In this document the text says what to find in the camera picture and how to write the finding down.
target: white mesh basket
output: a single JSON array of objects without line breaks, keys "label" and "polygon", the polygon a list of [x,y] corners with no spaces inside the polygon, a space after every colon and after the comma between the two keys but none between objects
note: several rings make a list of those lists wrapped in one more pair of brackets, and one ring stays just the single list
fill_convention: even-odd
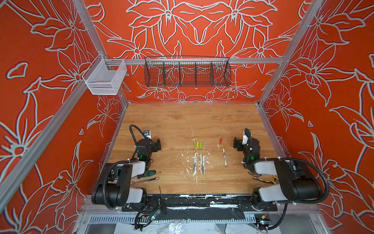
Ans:
[{"label": "white mesh basket", "polygon": [[108,68],[109,67],[105,64],[105,59],[99,55],[95,62],[92,63],[90,68],[83,75],[83,79],[85,80],[86,85],[92,94],[117,94],[127,72],[125,61],[122,60],[117,70],[108,70]]}]

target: red floral wallpaper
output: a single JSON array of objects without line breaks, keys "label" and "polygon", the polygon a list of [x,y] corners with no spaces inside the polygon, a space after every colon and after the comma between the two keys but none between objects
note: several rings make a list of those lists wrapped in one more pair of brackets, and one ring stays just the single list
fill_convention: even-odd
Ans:
[{"label": "red floral wallpaper", "polygon": [[328,177],[333,233],[374,232],[374,3],[326,0],[264,109],[287,156]]},{"label": "red floral wallpaper", "polygon": [[[85,0],[110,58],[197,55],[281,57],[308,0]],[[142,66],[128,66],[131,102],[257,101],[276,64],[232,67],[225,88],[148,88]]]},{"label": "red floral wallpaper", "polygon": [[[0,182],[97,56],[71,0],[0,3]],[[123,105],[88,90],[0,214],[0,233],[71,232]]]}]

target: wood grain surface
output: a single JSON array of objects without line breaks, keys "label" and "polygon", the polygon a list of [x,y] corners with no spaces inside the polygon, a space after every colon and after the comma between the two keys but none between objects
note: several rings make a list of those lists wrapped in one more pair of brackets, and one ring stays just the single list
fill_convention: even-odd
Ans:
[{"label": "wood grain surface", "polygon": [[[151,130],[152,139],[161,140],[162,150],[152,154],[150,167],[156,170],[155,176],[160,180],[135,186],[145,188],[149,194],[159,194],[159,185],[165,194],[250,194],[253,188],[269,185],[252,179],[241,163],[243,153],[233,148],[234,137],[241,139],[243,129],[248,128],[252,130],[252,137],[260,141],[261,157],[276,157],[254,104],[130,104],[109,162],[131,158],[134,141],[129,132],[130,124],[141,130]],[[140,140],[141,134],[133,130]],[[194,139],[202,143],[203,149],[194,147]],[[195,152],[199,156],[197,174],[193,176]],[[200,153],[205,155],[205,176],[199,171]]]}]

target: screwdriver handle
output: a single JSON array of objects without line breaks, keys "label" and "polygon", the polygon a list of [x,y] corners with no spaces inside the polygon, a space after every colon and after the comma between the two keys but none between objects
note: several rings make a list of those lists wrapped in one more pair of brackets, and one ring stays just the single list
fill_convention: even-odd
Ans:
[{"label": "screwdriver handle", "polygon": [[146,171],[143,174],[138,175],[137,178],[140,179],[140,178],[143,178],[143,177],[149,177],[149,176],[153,176],[154,174],[156,174],[155,170]]}]

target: black wire basket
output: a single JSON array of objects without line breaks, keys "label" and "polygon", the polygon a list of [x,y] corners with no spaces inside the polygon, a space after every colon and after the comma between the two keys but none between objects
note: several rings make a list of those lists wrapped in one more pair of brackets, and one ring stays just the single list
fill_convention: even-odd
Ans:
[{"label": "black wire basket", "polygon": [[224,87],[231,84],[229,58],[146,57],[147,87]]}]

